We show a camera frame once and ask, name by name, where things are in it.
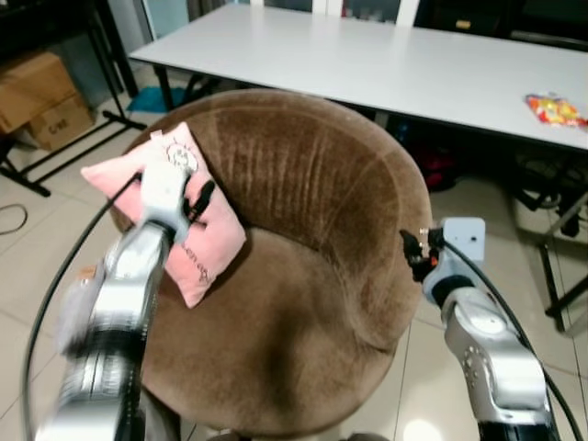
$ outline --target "chair backrest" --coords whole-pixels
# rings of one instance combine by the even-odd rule
[[[227,92],[181,107],[131,148],[181,121],[243,223],[328,259],[357,336],[390,349],[412,317],[399,312],[415,308],[419,289],[399,229],[418,232],[431,221],[424,180],[403,148],[352,110],[271,90]]]

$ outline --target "cardboard box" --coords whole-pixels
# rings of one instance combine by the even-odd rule
[[[10,133],[77,94],[58,56],[41,52],[0,66],[0,132]]]
[[[17,132],[17,138],[25,144],[54,152],[93,124],[84,100],[75,95],[33,118]]]

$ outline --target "white table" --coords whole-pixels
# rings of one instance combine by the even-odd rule
[[[582,52],[231,4],[130,57],[588,151],[586,132],[539,123],[523,100],[587,104]]]

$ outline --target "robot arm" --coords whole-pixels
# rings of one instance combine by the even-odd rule
[[[141,220],[107,253],[87,327],[65,345],[71,363],[58,409],[37,441],[143,440],[141,362],[165,261],[187,236],[188,178],[170,164],[143,173]]]
[[[481,263],[483,220],[449,218],[439,230],[426,233],[428,257],[407,232],[402,232],[404,252],[425,296],[441,309],[445,340],[463,369],[481,440],[552,439],[546,382],[537,358],[520,343],[494,300],[476,287],[471,269],[438,247],[452,242]]]

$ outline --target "chair seat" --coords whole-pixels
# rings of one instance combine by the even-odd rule
[[[366,345],[334,266],[261,229],[195,309],[163,281],[143,383],[183,417],[248,436],[301,436],[345,419],[395,352]]]

